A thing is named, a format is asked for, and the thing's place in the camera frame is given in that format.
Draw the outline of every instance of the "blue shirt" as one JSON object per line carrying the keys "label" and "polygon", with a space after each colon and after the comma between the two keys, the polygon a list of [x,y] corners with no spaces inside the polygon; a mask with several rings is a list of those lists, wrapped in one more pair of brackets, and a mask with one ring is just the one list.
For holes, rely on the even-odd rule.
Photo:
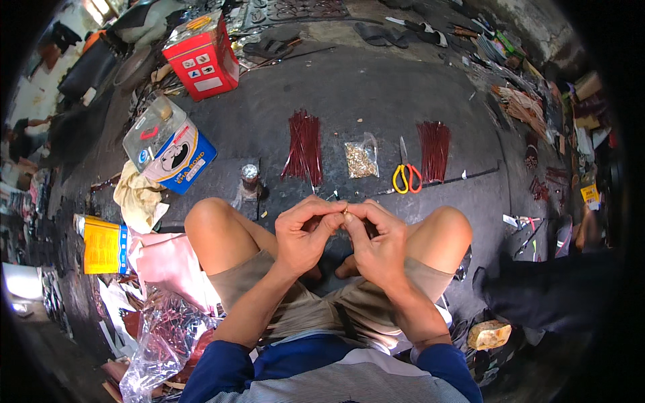
{"label": "blue shirt", "polygon": [[268,346],[255,362],[240,344],[206,347],[180,403],[482,402],[466,357],[449,344],[423,350],[416,366],[330,334]]}

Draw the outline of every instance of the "scissors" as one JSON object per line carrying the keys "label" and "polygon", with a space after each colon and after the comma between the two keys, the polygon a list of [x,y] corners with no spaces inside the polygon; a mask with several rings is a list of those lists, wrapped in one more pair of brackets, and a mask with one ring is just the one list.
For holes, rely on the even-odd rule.
{"label": "scissors", "polygon": [[[410,163],[408,162],[408,150],[405,148],[405,141],[403,141],[403,136],[399,138],[399,143],[401,145],[401,165],[399,165],[397,167],[397,170],[394,171],[394,175],[392,176],[392,184],[394,185],[394,189],[397,191],[397,193],[400,193],[402,195],[408,193],[408,190],[410,190],[412,193],[419,193],[423,185],[423,183],[421,182],[421,174],[414,165],[410,165]],[[409,179],[405,178],[405,167],[408,167],[410,176]],[[397,186],[397,177],[399,175],[399,172],[401,172],[401,179],[403,179],[403,189],[399,189],[399,187]],[[416,174],[416,176],[419,178],[419,186],[416,189],[412,188],[412,181],[414,180],[413,174]]]}

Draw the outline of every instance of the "yellow label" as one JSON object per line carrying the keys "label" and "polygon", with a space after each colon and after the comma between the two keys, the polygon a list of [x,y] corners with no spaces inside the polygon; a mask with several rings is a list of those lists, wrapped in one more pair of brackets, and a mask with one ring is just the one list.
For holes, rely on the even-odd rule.
{"label": "yellow label", "polygon": [[600,197],[598,196],[598,189],[596,188],[595,183],[587,186],[586,188],[580,189],[580,193],[582,193],[582,199],[588,206],[591,207],[591,205],[600,203]]}
{"label": "yellow label", "polygon": [[85,274],[125,273],[127,232],[124,226],[85,218]]}

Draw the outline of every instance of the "hand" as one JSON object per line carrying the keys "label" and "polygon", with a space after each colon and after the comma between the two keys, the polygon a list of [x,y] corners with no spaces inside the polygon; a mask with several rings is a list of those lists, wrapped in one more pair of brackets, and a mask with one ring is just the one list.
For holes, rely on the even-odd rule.
{"label": "hand", "polygon": [[275,220],[276,263],[296,277],[314,267],[327,239],[344,223],[341,211],[346,207],[346,201],[327,202],[312,195],[280,214]]}
{"label": "hand", "polygon": [[[367,281],[384,290],[405,279],[405,223],[372,200],[349,204],[344,218],[343,226],[352,239],[354,254],[353,258],[350,256],[345,260],[337,275],[346,277],[355,264]],[[365,218],[379,231],[379,235],[371,240],[361,221]]]}

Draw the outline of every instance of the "plastic sheet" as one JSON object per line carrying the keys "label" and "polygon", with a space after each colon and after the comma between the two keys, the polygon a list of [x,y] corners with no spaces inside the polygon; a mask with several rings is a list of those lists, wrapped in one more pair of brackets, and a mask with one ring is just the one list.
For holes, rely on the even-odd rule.
{"label": "plastic sheet", "polygon": [[139,319],[139,348],[119,383],[124,403],[150,403],[151,392],[178,374],[215,319],[178,294],[152,287]]}
{"label": "plastic sheet", "polygon": [[347,156],[350,178],[363,178],[369,175],[379,177],[377,163],[379,151],[376,138],[369,132],[364,134],[365,139],[362,143],[345,143],[345,156]]}

